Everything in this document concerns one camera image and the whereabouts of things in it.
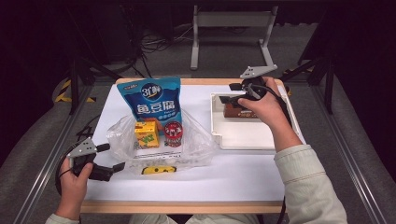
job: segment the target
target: snack package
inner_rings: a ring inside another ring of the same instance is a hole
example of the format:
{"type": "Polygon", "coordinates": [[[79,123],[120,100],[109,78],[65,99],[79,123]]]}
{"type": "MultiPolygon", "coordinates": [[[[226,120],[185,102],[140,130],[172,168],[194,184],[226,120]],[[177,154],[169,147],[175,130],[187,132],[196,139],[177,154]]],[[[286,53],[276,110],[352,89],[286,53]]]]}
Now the snack package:
{"type": "Polygon", "coordinates": [[[179,77],[146,78],[118,84],[117,88],[136,120],[155,121],[159,135],[165,135],[168,123],[182,127],[179,77]]]}
{"type": "Polygon", "coordinates": [[[155,121],[137,122],[134,125],[134,135],[142,148],[159,147],[157,123],[155,121]]]}

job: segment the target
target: yellow object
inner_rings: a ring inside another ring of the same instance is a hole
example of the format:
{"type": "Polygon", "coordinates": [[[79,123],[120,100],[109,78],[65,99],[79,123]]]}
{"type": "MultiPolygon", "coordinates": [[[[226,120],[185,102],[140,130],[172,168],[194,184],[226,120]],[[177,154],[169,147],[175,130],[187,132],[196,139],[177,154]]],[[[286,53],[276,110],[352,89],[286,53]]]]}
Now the yellow object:
{"type": "Polygon", "coordinates": [[[176,171],[175,166],[148,166],[143,169],[142,175],[153,175],[159,173],[174,173],[176,171]]]}
{"type": "Polygon", "coordinates": [[[157,123],[155,121],[137,122],[134,126],[134,134],[142,148],[159,147],[157,123]]]}

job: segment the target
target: table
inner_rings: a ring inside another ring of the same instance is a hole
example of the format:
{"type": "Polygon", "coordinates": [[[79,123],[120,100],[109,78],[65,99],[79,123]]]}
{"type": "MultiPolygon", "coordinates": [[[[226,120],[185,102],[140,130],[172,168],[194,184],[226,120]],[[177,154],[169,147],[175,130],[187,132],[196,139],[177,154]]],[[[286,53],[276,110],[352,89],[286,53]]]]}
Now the table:
{"type": "MultiPolygon", "coordinates": [[[[227,84],[240,82],[241,79],[182,78],[181,81],[182,108],[210,129],[210,92],[229,91],[227,84]],[[183,94],[188,85],[193,85],[189,89],[199,91],[190,91],[195,92],[195,95],[183,94]]],[[[96,145],[106,143],[107,128],[131,113],[117,87],[113,85],[92,138],[93,142],[96,145]]],[[[220,150],[212,163],[205,167],[158,175],[132,175],[124,170],[114,174],[109,182],[90,180],[81,212],[278,213],[284,187],[276,169],[274,154],[274,150],[220,150]]],[[[98,153],[95,162],[111,166],[119,161],[112,159],[109,152],[105,151],[98,153]]]]}

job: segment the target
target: wooden table edge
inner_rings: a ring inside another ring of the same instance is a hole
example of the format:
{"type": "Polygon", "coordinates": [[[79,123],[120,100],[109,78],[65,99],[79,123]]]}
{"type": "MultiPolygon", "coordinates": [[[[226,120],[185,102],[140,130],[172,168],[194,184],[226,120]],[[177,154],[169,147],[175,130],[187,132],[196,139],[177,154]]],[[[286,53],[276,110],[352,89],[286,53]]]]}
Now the wooden table edge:
{"type": "MultiPolygon", "coordinates": [[[[126,77],[117,79],[116,84],[137,81],[143,78],[134,78],[134,77],[126,77]]],[[[181,85],[228,85],[230,83],[242,82],[241,78],[181,78],[181,85]]],[[[280,79],[275,79],[277,85],[283,85],[283,82],[280,79]]]]}
{"type": "Polygon", "coordinates": [[[280,213],[282,202],[98,202],[84,201],[81,213],[103,214],[265,214],[280,213]]]}

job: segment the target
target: controller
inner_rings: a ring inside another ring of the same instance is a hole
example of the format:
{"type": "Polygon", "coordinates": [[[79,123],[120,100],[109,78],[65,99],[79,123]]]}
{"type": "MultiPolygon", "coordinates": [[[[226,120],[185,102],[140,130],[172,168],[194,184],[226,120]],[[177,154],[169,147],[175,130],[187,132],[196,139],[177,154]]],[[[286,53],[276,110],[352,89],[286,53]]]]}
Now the controller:
{"type": "Polygon", "coordinates": [[[103,144],[97,147],[93,143],[91,138],[87,138],[81,143],[76,143],[72,145],[58,164],[57,174],[55,176],[55,186],[59,194],[62,194],[59,172],[65,158],[69,159],[70,171],[73,172],[73,174],[76,176],[79,176],[81,174],[82,169],[87,163],[93,163],[92,172],[89,176],[89,179],[92,180],[109,181],[114,173],[123,170],[125,162],[114,165],[113,167],[104,167],[97,165],[93,162],[98,152],[106,151],[109,149],[110,144],[103,144]]]}
{"type": "Polygon", "coordinates": [[[282,97],[278,96],[271,88],[265,86],[265,82],[262,77],[253,77],[253,78],[246,78],[242,81],[242,83],[232,83],[229,85],[231,91],[245,91],[245,94],[237,95],[234,97],[230,96],[220,96],[220,101],[223,104],[231,104],[234,108],[239,107],[242,109],[246,109],[240,104],[238,104],[238,99],[245,98],[251,101],[258,101],[267,92],[273,94],[279,103],[280,107],[282,108],[283,113],[286,116],[290,126],[291,126],[291,118],[288,111],[288,106],[286,102],[282,99],[282,97]]]}

